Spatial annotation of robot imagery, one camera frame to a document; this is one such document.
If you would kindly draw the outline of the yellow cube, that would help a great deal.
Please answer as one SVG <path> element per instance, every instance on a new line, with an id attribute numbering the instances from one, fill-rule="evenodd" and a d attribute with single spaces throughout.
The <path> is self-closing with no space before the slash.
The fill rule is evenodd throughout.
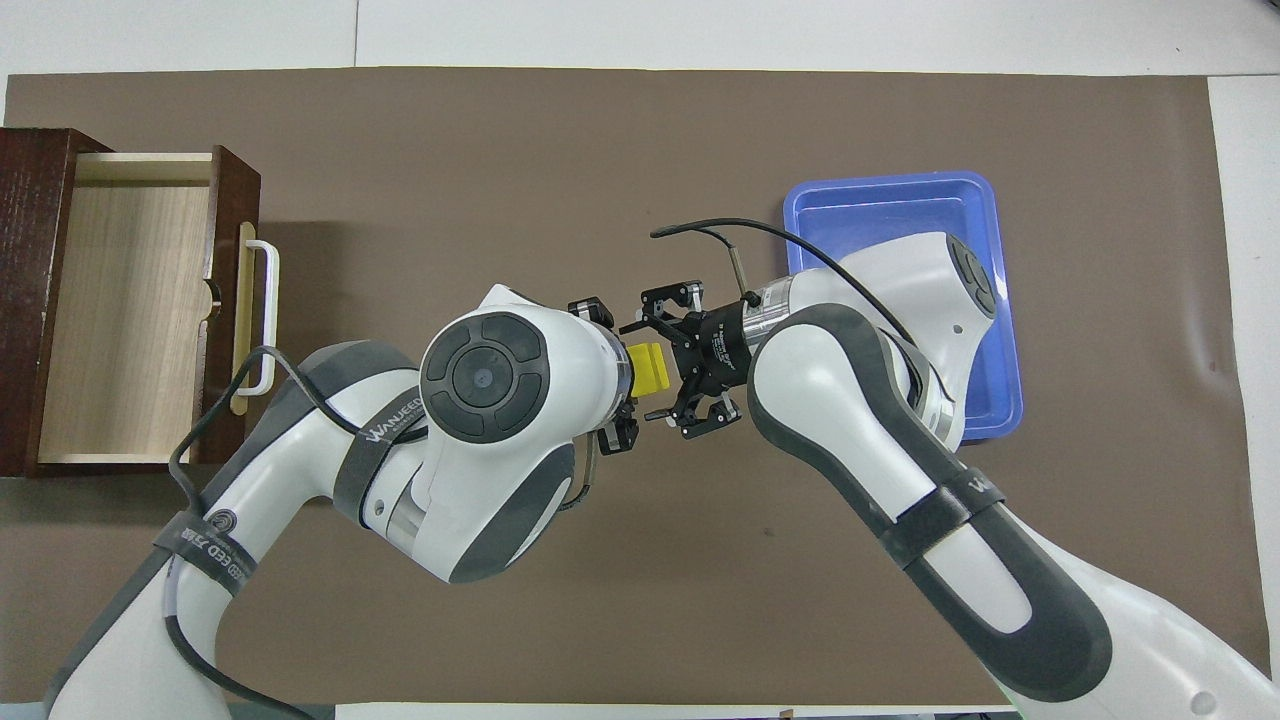
<path id="1" fill-rule="evenodd" d="M 659 343 L 630 345 L 626 350 L 634 375 L 631 397 L 641 398 L 669 388 L 669 372 Z"/>

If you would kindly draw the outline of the white drawer handle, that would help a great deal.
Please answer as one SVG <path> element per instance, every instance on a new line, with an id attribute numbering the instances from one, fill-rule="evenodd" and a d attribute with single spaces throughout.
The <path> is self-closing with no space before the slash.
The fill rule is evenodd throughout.
<path id="1" fill-rule="evenodd" d="M 279 315 L 279 288 L 280 288 L 280 254 L 275 246 L 260 240 L 256 228 L 250 222 L 239 225 L 239 251 L 237 265 L 237 295 L 236 295 L 236 337 L 233 343 L 233 363 L 236 372 L 246 368 L 251 351 L 253 319 L 253 273 L 256 268 L 255 254 L 260 252 L 265 258 L 265 275 L 262 286 L 262 342 L 274 346 L 278 332 Z"/>

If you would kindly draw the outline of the wooden drawer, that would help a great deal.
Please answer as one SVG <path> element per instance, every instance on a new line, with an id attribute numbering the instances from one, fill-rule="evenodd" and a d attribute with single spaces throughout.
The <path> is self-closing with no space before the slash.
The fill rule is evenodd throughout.
<path id="1" fill-rule="evenodd" d="M 230 150 L 84 152 L 76 168 L 38 474 L 160 468 L 236 374 L 239 227 L 259 173 Z M 262 341 L 256 252 L 252 340 Z"/>

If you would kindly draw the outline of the brown table mat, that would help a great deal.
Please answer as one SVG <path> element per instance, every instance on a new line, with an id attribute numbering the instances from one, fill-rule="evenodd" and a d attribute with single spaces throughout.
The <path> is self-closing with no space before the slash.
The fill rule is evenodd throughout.
<path id="1" fill-rule="evenodd" d="M 376 68 L 26 76 L 4 120 L 118 151 L 223 145 L 262 177 L 294 360 L 421 357 L 506 283 L 553 307 L 737 287 L 710 217 L 805 181 L 993 186 L 1024 392 L 963 450 L 1041 534 L 1268 669 L 1210 95 L 1189 77 Z M 305 507 L 218 665 L 294 703 L 998 705 L 833 488 L 750 420 L 662 423 L 509 571 L 447 585 Z"/>

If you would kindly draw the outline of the blue plastic tray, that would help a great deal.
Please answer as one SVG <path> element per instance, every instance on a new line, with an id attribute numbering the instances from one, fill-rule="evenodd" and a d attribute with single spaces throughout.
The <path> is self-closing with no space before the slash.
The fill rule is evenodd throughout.
<path id="1" fill-rule="evenodd" d="M 966 395 L 968 443 L 1019 428 L 1023 392 L 993 186 L 973 170 L 815 179 L 794 186 L 781 205 L 786 231 L 833 259 L 931 231 L 961 240 L 993 286 L 996 320 L 982 340 Z"/>

